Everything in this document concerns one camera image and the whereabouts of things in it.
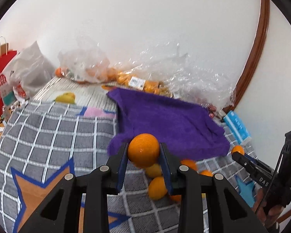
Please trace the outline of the grey checked blanket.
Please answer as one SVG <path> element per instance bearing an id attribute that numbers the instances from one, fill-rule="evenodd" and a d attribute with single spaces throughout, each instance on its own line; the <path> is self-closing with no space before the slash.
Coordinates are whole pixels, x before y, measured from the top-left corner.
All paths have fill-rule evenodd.
<path id="1" fill-rule="evenodd" d="M 198 171 L 223 174 L 252 206 L 256 184 L 231 157 L 237 142 L 226 124 L 230 143 L 226 156 L 195 161 Z M 91 114 L 89 108 L 58 103 L 29 102 L 10 117 L 0 137 L 0 225 L 17 232 L 26 219 L 23 196 L 37 198 L 43 187 L 68 169 L 76 176 L 104 165 L 108 145 L 117 134 L 116 112 Z"/>

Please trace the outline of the purple towel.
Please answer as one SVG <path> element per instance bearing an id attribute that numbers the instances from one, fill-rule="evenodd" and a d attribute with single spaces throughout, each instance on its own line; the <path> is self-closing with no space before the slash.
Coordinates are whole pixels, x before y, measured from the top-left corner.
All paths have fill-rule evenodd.
<path id="1" fill-rule="evenodd" d="M 116 88 L 107 96 L 117 104 L 117 134 L 108 145 L 115 155 L 122 143 L 147 133 L 180 159 L 200 161 L 226 156 L 230 143 L 207 109 L 181 100 Z"/>

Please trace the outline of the white plastic shopping bag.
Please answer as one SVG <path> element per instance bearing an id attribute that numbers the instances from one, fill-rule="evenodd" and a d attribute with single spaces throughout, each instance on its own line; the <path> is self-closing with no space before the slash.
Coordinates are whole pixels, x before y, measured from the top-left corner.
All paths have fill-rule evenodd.
<path id="1" fill-rule="evenodd" d="M 18 53 L 2 73 L 19 102 L 33 98 L 55 75 L 55 67 L 42 54 L 37 42 Z"/>

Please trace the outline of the blue tissue pack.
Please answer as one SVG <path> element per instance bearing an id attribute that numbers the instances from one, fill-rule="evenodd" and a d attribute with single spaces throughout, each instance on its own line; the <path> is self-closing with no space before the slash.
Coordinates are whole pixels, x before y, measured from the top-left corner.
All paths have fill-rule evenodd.
<path id="1" fill-rule="evenodd" d="M 249 131 L 234 111 L 229 111 L 223 117 L 223 120 L 234 134 L 239 145 L 245 146 L 251 141 L 251 135 Z"/>

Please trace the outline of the brown wooden door frame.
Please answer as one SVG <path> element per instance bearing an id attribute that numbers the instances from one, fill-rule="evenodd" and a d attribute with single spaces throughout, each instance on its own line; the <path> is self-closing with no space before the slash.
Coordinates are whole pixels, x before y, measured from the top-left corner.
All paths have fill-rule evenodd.
<path id="1" fill-rule="evenodd" d="M 265 45 L 265 41 L 267 38 L 268 27 L 269 27 L 269 19 L 270 19 L 270 0 L 260 0 L 260 14 L 258 26 L 256 29 L 255 38 L 253 41 L 253 45 L 251 48 L 251 52 L 249 53 L 247 62 L 243 69 L 243 72 L 236 84 L 236 88 L 234 90 L 234 103 L 223 110 L 227 113 L 230 110 L 235 110 L 236 106 L 242 99 L 247 90 L 251 79 L 253 78 L 254 73 L 258 67 L 263 48 Z"/>

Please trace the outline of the small clear bag of oranges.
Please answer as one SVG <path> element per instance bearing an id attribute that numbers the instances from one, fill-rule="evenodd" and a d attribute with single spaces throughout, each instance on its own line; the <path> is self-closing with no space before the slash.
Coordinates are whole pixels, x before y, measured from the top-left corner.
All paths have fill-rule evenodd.
<path id="1" fill-rule="evenodd" d="M 99 84 L 112 78 L 110 61 L 98 44 L 79 43 L 78 48 L 58 54 L 60 66 L 55 70 L 57 77 L 77 83 Z"/>

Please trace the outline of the orange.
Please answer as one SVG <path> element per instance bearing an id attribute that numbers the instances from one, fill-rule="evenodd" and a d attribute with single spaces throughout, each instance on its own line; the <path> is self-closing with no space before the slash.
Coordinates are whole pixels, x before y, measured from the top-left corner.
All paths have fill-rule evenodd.
<path id="1" fill-rule="evenodd" d="M 244 148 L 240 145 L 236 145 L 234 146 L 234 148 L 232 148 L 231 154 L 234 153 L 240 153 L 243 156 L 245 155 Z"/>
<path id="2" fill-rule="evenodd" d="M 160 145 L 151 134 L 144 133 L 135 136 L 128 146 L 128 158 L 135 167 L 148 168 L 158 162 Z"/>
<path id="3" fill-rule="evenodd" d="M 181 164 L 188 166 L 189 168 L 193 169 L 194 171 L 197 171 L 197 165 L 196 165 L 196 162 L 194 160 L 183 159 L 183 160 L 181 160 Z"/>
<path id="4" fill-rule="evenodd" d="M 148 196 L 151 200 L 160 200 L 167 192 L 163 176 L 154 178 L 148 186 Z"/>
<path id="5" fill-rule="evenodd" d="M 212 172 L 209 170 L 203 170 L 203 171 L 199 172 L 199 174 L 201 174 L 203 176 L 209 176 L 209 177 L 213 176 Z"/>
<path id="6" fill-rule="evenodd" d="M 145 169 L 145 174 L 151 179 L 161 177 L 162 176 L 161 166 L 158 163 L 155 163 L 152 166 Z"/>

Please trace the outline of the large clear plastic bag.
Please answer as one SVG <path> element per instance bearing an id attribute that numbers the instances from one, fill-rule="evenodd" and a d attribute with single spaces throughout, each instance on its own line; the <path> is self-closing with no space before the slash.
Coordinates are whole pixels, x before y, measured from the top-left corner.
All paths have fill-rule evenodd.
<path id="1" fill-rule="evenodd" d="M 234 104 L 232 81 L 213 68 L 201 67 L 176 41 L 159 43 L 131 60 L 138 75 L 162 82 L 176 98 L 221 110 Z"/>

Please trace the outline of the fruit printed paper mat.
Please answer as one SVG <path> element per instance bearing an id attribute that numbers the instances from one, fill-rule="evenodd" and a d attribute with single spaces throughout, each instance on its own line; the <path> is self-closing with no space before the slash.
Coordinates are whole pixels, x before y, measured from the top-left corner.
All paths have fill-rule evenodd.
<path id="1" fill-rule="evenodd" d="M 59 95 L 74 93 L 78 106 L 95 107 L 107 112 L 116 112 L 116 103 L 111 100 L 102 84 L 78 84 L 66 78 L 51 79 L 32 98 L 35 101 L 52 102 Z"/>

